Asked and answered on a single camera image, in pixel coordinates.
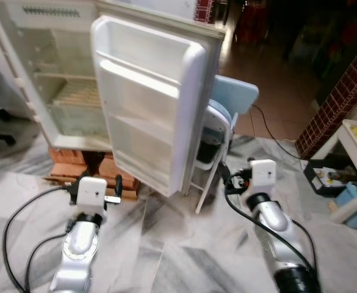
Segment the white fridge door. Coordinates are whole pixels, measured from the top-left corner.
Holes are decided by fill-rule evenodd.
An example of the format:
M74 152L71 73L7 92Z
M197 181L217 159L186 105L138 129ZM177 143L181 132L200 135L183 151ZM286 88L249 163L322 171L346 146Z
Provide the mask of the white fridge door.
M189 189L223 29L95 0L93 67L117 167L161 195Z

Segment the white fridge cabinet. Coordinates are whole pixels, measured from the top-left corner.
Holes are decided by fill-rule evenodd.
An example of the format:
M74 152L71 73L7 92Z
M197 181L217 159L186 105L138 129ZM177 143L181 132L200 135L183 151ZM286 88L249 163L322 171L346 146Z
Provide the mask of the white fridge cabinet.
M196 0L0 0L0 45L54 148L111 149L93 64L98 2L194 23Z

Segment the red brick stack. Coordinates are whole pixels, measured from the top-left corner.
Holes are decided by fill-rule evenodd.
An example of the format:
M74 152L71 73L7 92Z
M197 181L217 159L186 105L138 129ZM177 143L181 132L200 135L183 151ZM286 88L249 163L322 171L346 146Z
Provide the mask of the red brick stack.
M50 178L57 178L61 183L83 175L101 178L107 181L107 187L111 192L116 187L117 176L121 176L123 189L121 197L132 201L137 200L140 181L117 167L112 153L58 149L50 146L49 155L54 162L49 174Z

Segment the black box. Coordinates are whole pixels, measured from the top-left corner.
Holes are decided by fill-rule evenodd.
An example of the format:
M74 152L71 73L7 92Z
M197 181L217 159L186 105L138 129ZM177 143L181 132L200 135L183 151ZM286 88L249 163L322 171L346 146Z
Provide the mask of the black box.
M342 160L309 160L307 166L303 170L303 174L311 184L313 192L325 198L335 198L345 190L346 181L328 185L325 168L344 171L347 167L350 167L350 164Z

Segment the light blue folding chair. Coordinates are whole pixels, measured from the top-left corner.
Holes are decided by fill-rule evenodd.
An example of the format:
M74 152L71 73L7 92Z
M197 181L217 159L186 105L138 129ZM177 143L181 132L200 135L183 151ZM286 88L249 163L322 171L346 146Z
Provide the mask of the light blue folding chair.
M215 76L190 179L190 186L200 193L194 213L200 213L206 199L215 194L219 167L228 156L239 115L247 114L258 96L259 89L253 84L228 76Z

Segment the blue plastic bin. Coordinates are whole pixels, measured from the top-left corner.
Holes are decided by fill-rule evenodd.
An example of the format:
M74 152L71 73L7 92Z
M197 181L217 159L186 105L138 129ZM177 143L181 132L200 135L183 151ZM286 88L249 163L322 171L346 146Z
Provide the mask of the blue plastic bin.
M343 204L347 204L352 199L357 197L357 184L348 183L346 184L345 189L334 199L333 203L336 204L336 207L339 208ZM355 212L351 217L346 219L344 222L346 226L357 229L357 212Z

